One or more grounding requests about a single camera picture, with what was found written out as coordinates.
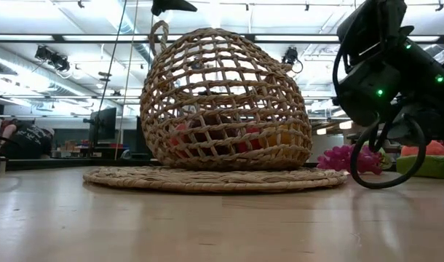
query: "green led light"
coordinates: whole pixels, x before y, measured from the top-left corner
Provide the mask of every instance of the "green led light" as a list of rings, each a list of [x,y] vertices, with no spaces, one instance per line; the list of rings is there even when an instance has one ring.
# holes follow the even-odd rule
[[[443,76],[441,76],[441,75],[437,75],[437,76],[435,77],[435,81],[436,81],[437,83],[442,83],[442,82],[443,82]]]

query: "round straw mat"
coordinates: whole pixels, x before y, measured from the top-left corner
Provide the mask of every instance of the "round straw mat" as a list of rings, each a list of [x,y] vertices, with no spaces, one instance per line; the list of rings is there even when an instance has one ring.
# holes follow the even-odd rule
[[[282,192],[337,186],[343,172],[301,168],[294,171],[213,172],[169,167],[99,167],[84,174],[85,182],[118,188],[186,193]]]

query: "grape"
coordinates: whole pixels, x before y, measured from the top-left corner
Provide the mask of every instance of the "grape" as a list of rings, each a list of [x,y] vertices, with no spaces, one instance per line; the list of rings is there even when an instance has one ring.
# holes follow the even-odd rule
[[[331,150],[324,151],[324,156],[317,157],[318,168],[332,169],[336,171],[350,170],[350,158],[354,145],[343,145],[341,147],[334,146]],[[372,172],[379,175],[382,170],[380,168],[382,154],[380,152],[373,153],[368,146],[363,146],[357,160],[357,169],[359,173]]]

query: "ceiling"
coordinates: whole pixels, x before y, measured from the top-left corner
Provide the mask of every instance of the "ceiling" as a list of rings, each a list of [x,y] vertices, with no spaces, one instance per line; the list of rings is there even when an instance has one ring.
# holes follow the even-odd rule
[[[359,6],[362,1],[201,0],[190,2],[198,8],[198,12],[165,12],[160,17],[154,17],[151,15],[152,1],[128,1],[124,21],[132,28],[135,14],[137,14],[135,32],[141,34],[148,34],[151,25],[158,20],[166,20],[169,23],[171,34],[183,34],[206,27],[220,27],[241,35],[335,34],[341,21],[354,10],[355,5]],[[413,34],[416,35],[444,35],[444,9],[439,12],[435,11],[438,2],[438,0],[407,0],[408,10],[403,24],[414,25],[416,29]],[[82,3],[83,9],[79,7],[77,0],[0,0],[0,34],[33,36],[37,34],[115,34],[117,32],[124,0],[83,0]],[[121,32],[132,33],[132,30],[126,31],[122,26]],[[58,73],[50,65],[40,64],[34,58],[39,45],[46,45],[50,50],[68,56],[71,70]],[[331,71],[338,44],[274,42],[258,44],[277,60],[281,60],[286,49],[292,45],[298,50],[300,61],[304,65],[300,74],[292,76],[305,97],[319,97],[319,99],[307,100],[311,114],[326,117],[328,111],[339,110],[339,108],[334,108],[328,100],[329,97],[334,96]],[[111,95],[113,90],[118,90],[123,95],[124,88],[127,86],[127,95],[137,97],[141,94],[148,71],[149,56],[146,53],[149,53],[149,48],[147,44],[138,45],[138,49],[141,48],[140,51],[136,47],[137,44],[135,47],[131,44],[118,44],[114,52],[113,44],[101,44],[99,41],[95,41],[94,44],[0,42],[0,60],[5,61],[5,66],[15,71],[17,68],[24,70],[24,73],[19,76],[8,77],[12,83],[3,83],[2,81],[6,81],[7,78],[1,80],[0,77],[0,95],[48,94],[71,95],[72,97],[101,95],[103,88],[98,88],[98,84],[103,83],[99,80],[98,72],[108,70],[114,53],[112,77],[106,95]],[[424,47],[433,48],[429,45],[424,45]],[[35,84],[23,88],[23,84],[17,85],[17,82],[34,82]],[[40,87],[39,82],[47,83],[45,87]],[[25,99],[21,96],[8,97],[0,100],[0,103],[25,106],[26,113],[28,111],[31,113],[34,100],[37,101],[34,106],[35,110],[49,108],[48,114],[51,115],[87,114],[91,110],[97,110],[100,104],[94,98],[82,98],[78,100],[80,103],[75,104],[72,102],[74,98],[38,99],[32,97]],[[128,106],[125,107],[124,114],[130,116],[139,114],[138,102],[138,99],[125,101]],[[123,100],[116,98],[107,99],[105,102],[106,106],[123,104]]]

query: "basket lattice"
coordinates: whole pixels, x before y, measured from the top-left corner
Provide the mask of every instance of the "basket lattice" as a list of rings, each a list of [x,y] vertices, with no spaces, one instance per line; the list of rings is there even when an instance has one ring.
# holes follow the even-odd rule
[[[154,39],[163,26],[161,53]],[[311,154],[311,125],[288,68],[235,33],[204,28],[169,47],[149,36],[154,62],[141,95],[148,147],[193,170],[286,170]]]

